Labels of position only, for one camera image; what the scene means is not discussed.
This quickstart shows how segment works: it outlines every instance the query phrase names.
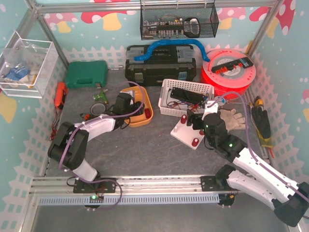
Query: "small toy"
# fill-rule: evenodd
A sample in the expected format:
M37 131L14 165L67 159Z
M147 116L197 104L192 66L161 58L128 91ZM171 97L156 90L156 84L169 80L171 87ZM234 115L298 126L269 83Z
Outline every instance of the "small toy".
M95 101L98 101L98 100L100 100L100 99L102 99L103 101L104 101L104 103L106 104L106 105L108 105L108 99L107 99L107 97L106 97L106 95L105 95L105 93L108 91L108 89L104 89L104 90L102 90L99 94L95 94L95 95L93 95L93 100L95 100Z

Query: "wire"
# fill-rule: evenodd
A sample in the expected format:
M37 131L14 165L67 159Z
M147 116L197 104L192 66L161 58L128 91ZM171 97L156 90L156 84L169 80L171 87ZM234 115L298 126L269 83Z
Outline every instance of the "wire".
M70 147L70 145L71 145L71 143L72 143L72 141L73 141L73 138L74 138L75 134L77 133L77 131L78 131L80 128L82 128L82 127L84 127L84 126L86 126L86 125L88 125L88 124L90 124L90 123L94 123L94 122L97 122L97 121L101 121L101 120L106 119L106 118L122 118L122 117L128 117L128 116L131 116L131 115L135 114L136 112L138 112L138 111L142 108L142 106L143 106L143 104L144 104L144 101L145 101L145 95L144 95L144 93L143 93L142 88L140 87L140 85L137 84L137 83L135 83L135 82L133 82L133 81L125 81L125 82L123 82L121 85L123 85L123 84L125 84L125 83L131 83L131 84L134 84L134 85L136 85L136 86L139 87L139 89L140 89L140 91L141 91L141 95L142 95L142 100L141 100L140 106L139 106L135 111L133 111L133 112L130 113L130 114L115 115L115 116L98 116L98 117L96 117L96 118L94 118L94 119L92 119L92 120L89 120L89 121L84 122L84 123L82 123L81 125L79 125L79 126L72 132L72 134L71 134L71 136L70 136L70 138L69 138L69 140L68 140L68 142L67 142L67 145L66 145L66 147L64 148L64 151L63 151L63 153L62 153L62 156L61 156L61 159L60 159L60 162L59 162L59 166L58 166L59 169L62 169L62 165L63 165L64 158L65 158L65 156L67 155L68 149L69 149L69 147ZM96 181L87 181L87 180L85 180L85 179L80 178L79 176L77 176L77 177L78 177L81 181L83 181L83 182L85 182L85 183L88 183L88 184L95 184L95 183L100 183L100 182L112 182L112 183L116 184L116 185L119 187L119 189L120 189L120 197L119 197L118 201L117 201L114 205L109 206L109 207L106 207L106 208L102 208L101 210L113 209L113 208L115 208L115 207L119 204L119 202L121 201L123 191L122 191L122 188L121 188L120 184L119 184L117 181L114 181L114 180L112 180L112 179L102 179L102 180L96 180Z
M168 90L168 95L167 95L167 97L166 97L166 106L168 107L168 98L169 98L169 92L171 91L172 89L170 88L169 90Z
M50 137L49 137L49 141L52 141L54 140L56 134L57 134L57 128L58 128L58 124L59 124L59 121L60 119L58 120L58 113L57 113L57 108L55 107L55 118L53 120L53 123L52 123L52 133L50 134Z
M67 142L66 147L64 148L64 151L63 151L63 153L62 153L62 156L61 156L61 159L60 159L60 162L59 162L59 165L58 165L58 168L59 168L59 169L62 169L62 165L63 165L64 158L65 158L65 156L67 155L68 149L69 149L69 147L71 146L71 143L72 143L72 141L73 141L73 138L74 138L75 134L77 133L77 131L78 131L80 128L82 128L82 127L84 127L84 126L86 126L86 125L88 125L88 124L92 124L92 123L95 123L95 122L97 122L97 121L101 121L101 120L107 119L107 118L122 118L122 117L128 117L128 116L131 116L131 115L135 114L136 112L138 112L138 111L142 108L142 106L143 106L143 104L144 104L144 101L145 101L145 95L144 95L144 93L143 93L142 88L140 87L140 85L137 84L137 83L135 83L135 82L133 82L133 81L125 81L125 82L123 82L121 85L123 85L123 84L125 84L125 83L131 83L131 84L134 84L134 85L136 85L136 86L139 87L139 89L140 89L140 91L141 91L141 95L142 95L142 100L141 100L140 106L139 106L135 111L133 111L132 113L129 113L129 114L125 114L125 115L113 115L113 116L110 116L110 115L98 116L98 117L96 117L96 118L94 118L94 119L91 119L91 120L89 120L89 121L83 122L81 125L79 125L78 127L76 127L75 130L72 132L71 136L69 137L69 140L68 140L68 142Z
M207 146L206 146L206 136L204 136L204 146L205 146L208 150L210 150L210 151L213 150L213 148L210 148L210 147L207 147Z
M120 127L120 129L125 129L125 128L127 128L128 127L128 125L130 125L130 123L131 123L131 118L129 117L129 123L125 126L125 127Z
M75 176L72 176L72 177L70 177L69 179L67 179L67 186L70 186L70 187L75 187L75 185L70 185L68 182L69 182L69 180L71 180L71 179L76 179L76 177Z
M258 158L255 157L251 144L250 144L250 139L249 139L249 126L248 126L248 116L247 116L247 107L246 107L246 103L244 101L244 99L242 98L242 96L235 92L235 91L230 91L227 92L225 94L223 94L221 97L219 97L217 100L215 100L213 102L213 104L211 104L210 106L208 106L208 108L212 107L213 105L215 105L218 101L220 101L223 97L225 97L226 95L229 94L236 94L237 96L239 96L241 102L242 102L242 106L245 112L245 120L246 120L246 139L247 139L247 144L248 144L248 150L253 158L254 161L256 161L258 163L258 165L261 165L262 168L264 168L266 171L268 171L270 174L272 174L275 178L277 178L279 181L281 181L286 187L289 187L292 191L294 191L295 193L297 193L299 196L301 196L306 202L309 203L309 199L302 194L300 191L298 191L297 189L295 189L293 186L291 186L288 182L286 182L285 180L283 180L281 177L279 177L277 174L275 174L272 170L270 170L267 166L265 166L264 164L258 162Z

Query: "wire mesh basket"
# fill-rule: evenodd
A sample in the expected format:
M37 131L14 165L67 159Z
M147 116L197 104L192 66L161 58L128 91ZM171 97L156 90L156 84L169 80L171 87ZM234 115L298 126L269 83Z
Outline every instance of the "wire mesh basket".
M212 38L219 19L214 2L192 4L153 4L140 0L140 35L142 40Z

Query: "black bracket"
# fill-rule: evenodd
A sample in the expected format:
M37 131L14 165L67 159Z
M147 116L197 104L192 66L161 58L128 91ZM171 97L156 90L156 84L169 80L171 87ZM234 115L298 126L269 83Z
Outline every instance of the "black bracket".
M231 187L229 185L220 186L217 183L215 175L201 176L201 186L203 192L213 192L213 191L230 191Z
M235 171L236 169L229 165L224 165L216 175L207 175L207 176L201 176L201 186L203 192L211 192L211 191L231 191L236 190L231 188L227 184L228 176L232 171Z
M100 180L104 179L111 179L116 181L116 178L101 178ZM88 184L81 180L75 180L73 193L95 193L97 189L101 189L103 186L104 186L104 193L116 192L116 185L110 181Z

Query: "mushroom print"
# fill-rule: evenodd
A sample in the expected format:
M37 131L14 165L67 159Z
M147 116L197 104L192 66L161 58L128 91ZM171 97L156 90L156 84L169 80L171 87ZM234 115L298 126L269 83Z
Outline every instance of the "mushroom print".
M62 14L45 14L45 21L51 30L57 30L56 25L58 26L58 31L60 33L69 33L71 28L67 25L66 22L77 23L78 19L73 13L62 13Z
M309 104L309 89L305 89L303 91L303 100L302 101ZM304 113L304 116L305 116L307 122L309 122L309 108L304 109L303 113Z
M16 100L7 97L0 89L0 115L7 123L11 123L17 109Z
M220 21L218 29L226 30L231 28L233 18L240 20L246 18L246 9L244 7L221 8L217 11L217 14Z
M295 5L296 0L285 0L283 2L282 6L279 9L279 12L277 13L276 17L273 19L267 29L266 33L269 38L273 39L275 37L275 29L279 23L281 25L283 35L287 35L294 18ZM268 7L260 7L250 15L249 19L251 21L263 20L267 12Z
M117 1L130 1L130 0L92 0L91 2L117 2ZM103 19L104 30L119 30L121 23L118 20L117 13L134 15L136 11L108 11L108 12L83 12L82 21L85 23L94 23Z

